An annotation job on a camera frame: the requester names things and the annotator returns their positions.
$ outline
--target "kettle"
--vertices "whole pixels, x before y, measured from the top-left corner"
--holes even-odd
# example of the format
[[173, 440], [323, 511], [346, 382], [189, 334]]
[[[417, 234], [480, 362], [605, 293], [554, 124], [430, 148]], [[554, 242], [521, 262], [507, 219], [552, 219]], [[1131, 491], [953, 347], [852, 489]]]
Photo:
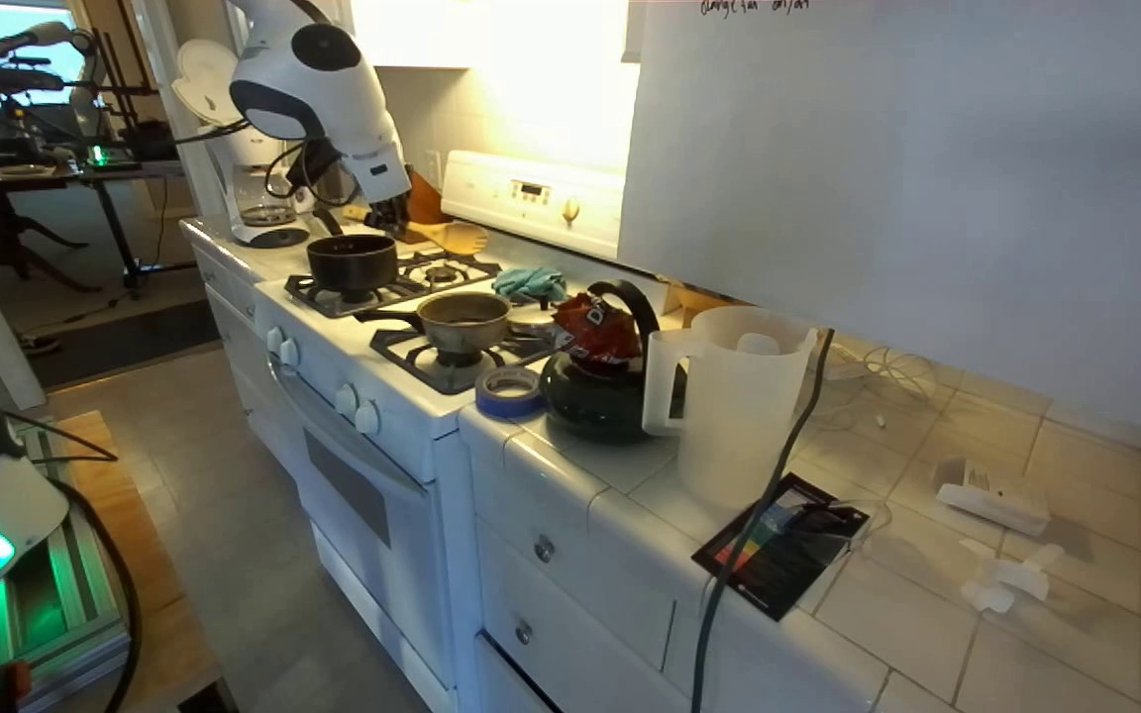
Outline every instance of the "kettle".
[[594, 280], [554, 308], [554, 330], [560, 347], [539, 372], [545, 420], [598, 445], [646, 440], [646, 345], [657, 334], [646, 293], [630, 280]]
[[684, 334], [649, 338], [642, 423], [682, 435], [677, 478], [725, 518], [763, 491], [811, 345], [811, 330], [750, 304], [722, 304]]

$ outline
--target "black saucepan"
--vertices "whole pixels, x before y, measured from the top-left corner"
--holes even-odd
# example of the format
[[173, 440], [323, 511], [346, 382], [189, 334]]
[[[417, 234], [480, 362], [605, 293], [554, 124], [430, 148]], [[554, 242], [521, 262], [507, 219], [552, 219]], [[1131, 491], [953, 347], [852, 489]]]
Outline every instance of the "black saucepan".
[[491, 293], [441, 293], [417, 304], [417, 313], [367, 308], [355, 322], [406, 322], [447, 358], [473, 358], [511, 334], [507, 301]]
[[303, 246], [310, 279], [338, 293], [377, 293], [399, 275], [397, 242], [377, 234], [339, 234]]

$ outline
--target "kettle handle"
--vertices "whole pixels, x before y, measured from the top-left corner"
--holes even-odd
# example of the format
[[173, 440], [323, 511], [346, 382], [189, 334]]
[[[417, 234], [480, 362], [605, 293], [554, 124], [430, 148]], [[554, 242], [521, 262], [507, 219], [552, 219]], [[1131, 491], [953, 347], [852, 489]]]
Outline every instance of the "kettle handle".
[[677, 435], [684, 428], [684, 392], [689, 392], [694, 353], [697, 353], [697, 339], [689, 334], [649, 334], [642, 432]]
[[646, 301], [646, 293], [638, 287], [630, 287], [630, 280], [594, 280], [587, 288], [594, 296], [612, 293], [634, 313], [634, 322], [642, 330], [642, 347], [649, 345], [649, 334], [657, 334], [657, 318], [653, 318], [653, 308], [649, 308], [649, 301]]

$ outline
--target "frying pan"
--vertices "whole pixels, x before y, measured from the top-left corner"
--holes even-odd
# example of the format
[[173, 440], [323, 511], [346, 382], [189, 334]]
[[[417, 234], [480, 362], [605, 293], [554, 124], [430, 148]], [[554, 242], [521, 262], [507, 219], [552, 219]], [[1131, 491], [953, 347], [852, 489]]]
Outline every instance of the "frying pan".
[[491, 293], [441, 293], [417, 304], [417, 313], [367, 308], [355, 322], [406, 322], [447, 358], [473, 358], [511, 334], [507, 301]]

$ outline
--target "cloth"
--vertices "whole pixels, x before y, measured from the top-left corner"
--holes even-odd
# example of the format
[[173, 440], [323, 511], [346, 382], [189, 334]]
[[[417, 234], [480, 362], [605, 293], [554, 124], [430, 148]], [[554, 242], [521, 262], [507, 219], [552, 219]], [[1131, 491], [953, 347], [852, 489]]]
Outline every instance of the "cloth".
[[552, 304], [566, 296], [566, 279], [560, 270], [504, 270], [491, 288], [513, 304]]

